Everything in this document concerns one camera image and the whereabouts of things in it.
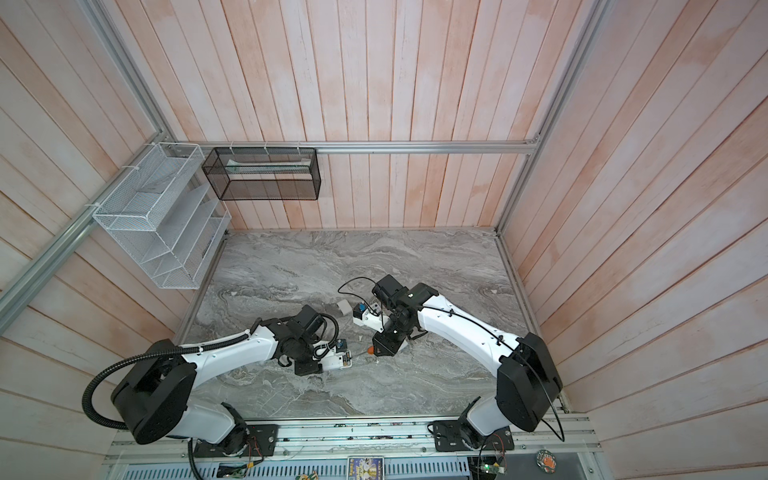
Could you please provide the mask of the white air conditioner remote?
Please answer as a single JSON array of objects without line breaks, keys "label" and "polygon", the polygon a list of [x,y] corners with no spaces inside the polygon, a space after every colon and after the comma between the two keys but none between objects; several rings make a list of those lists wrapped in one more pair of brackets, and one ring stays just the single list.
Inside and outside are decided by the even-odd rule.
[{"label": "white air conditioner remote", "polygon": [[341,370],[351,367],[351,354],[349,352],[337,352],[328,354],[321,361],[324,371]]}]

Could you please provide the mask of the white battery cover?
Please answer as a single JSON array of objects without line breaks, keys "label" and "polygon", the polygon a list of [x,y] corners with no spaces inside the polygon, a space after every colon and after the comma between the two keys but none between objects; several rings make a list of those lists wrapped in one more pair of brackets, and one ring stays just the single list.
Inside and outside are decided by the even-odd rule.
[{"label": "white battery cover", "polygon": [[342,316],[349,316],[353,312],[353,307],[347,300],[340,300],[336,305]]}]

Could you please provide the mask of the orange handle screwdriver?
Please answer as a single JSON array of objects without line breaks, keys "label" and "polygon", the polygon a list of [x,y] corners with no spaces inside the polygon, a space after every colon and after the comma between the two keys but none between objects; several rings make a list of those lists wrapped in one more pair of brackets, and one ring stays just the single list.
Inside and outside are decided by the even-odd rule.
[{"label": "orange handle screwdriver", "polygon": [[371,359],[373,359],[373,360],[375,360],[375,359],[376,359],[376,356],[374,355],[374,353],[375,353],[375,349],[374,349],[374,347],[373,347],[372,345],[369,345],[369,346],[367,346],[367,347],[366,347],[364,350],[362,350],[362,351],[354,352],[354,353],[351,355],[351,359],[352,359],[352,360],[353,360],[355,363],[363,363],[363,362],[368,362],[368,361],[370,361]]}]

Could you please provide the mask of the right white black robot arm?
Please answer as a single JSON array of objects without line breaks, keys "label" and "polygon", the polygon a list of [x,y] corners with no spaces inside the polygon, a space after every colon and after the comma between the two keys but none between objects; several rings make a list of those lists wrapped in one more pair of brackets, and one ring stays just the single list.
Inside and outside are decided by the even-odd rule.
[{"label": "right white black robot arm", "polygon": [[563,384],[544,340],[520,337],[461,310],[424,283],[408,288],[387,275],[372,294],[383,307],[372,339],[373,354],[392,357],[415,333],[436,334],[484,366],[496,379],[495,392],[472,401],[458,419],[462,432],[484,438],[514,426],[533,432],[554,413]]}]

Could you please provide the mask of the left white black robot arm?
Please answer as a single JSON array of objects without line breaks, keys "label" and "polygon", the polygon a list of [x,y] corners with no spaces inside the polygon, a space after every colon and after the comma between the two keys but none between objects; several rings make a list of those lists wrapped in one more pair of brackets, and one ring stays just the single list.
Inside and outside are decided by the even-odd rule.
[{"label": "left white black robot arm", "polygon": [[217,341],[159,341],[128,365],[127,375],[113,390],[113,405],[140,445],[169,437],[206,442],[227,456],[240,454],[251,437],[242,415],[227,402],[196,402],[192,392],[254,363],[275,361],[297,376],[345,368],[351,362],[345,341],[321,337],[337,324],[335,318],[304,306],[294,316],[257,319],[244,333]]}]

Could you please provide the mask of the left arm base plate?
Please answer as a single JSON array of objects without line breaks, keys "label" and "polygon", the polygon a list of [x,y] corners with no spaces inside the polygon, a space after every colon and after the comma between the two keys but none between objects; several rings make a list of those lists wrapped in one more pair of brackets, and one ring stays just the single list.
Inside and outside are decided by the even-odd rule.
[{"label": "left arm base plate", "polygon": [[221,442],[199,441],[194,450],[197,458],[243,457],[259,458],[274,455],[278,440],[277,424],[236,426]]}]

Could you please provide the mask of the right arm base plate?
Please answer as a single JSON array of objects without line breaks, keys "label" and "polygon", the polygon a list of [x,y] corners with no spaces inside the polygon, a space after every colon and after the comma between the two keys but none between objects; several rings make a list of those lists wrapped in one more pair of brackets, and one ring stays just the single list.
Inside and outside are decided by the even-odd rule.
[{"label": "right arm base plate", "polygon": [[483,436],[466,420],[433,421],[427,425],[427,430],[432,435],[438,452],[479,451],[481,448],[503,452],[515,449],[509,431],[499,429],[493,434]]}]

